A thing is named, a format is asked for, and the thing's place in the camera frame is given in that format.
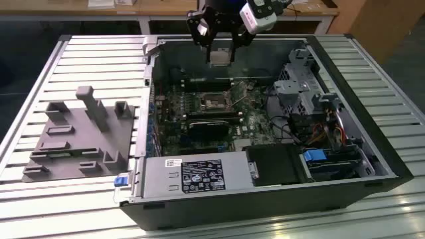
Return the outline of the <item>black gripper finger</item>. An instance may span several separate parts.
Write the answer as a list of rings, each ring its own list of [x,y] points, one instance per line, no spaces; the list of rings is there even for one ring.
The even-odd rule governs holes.
[[[256,35],[248,32],[240,16],[232,16],[229,26],[232,36],[229,61],[233,62],[237,48],[248,46],[252,43]]]
[[[211,62],[212,42],[215,39],[213,32],[213,9],[204,6],[199,10],[191,10],[187,14],[187,25],[192,35],[193,42],[207,51],[207,62]]]

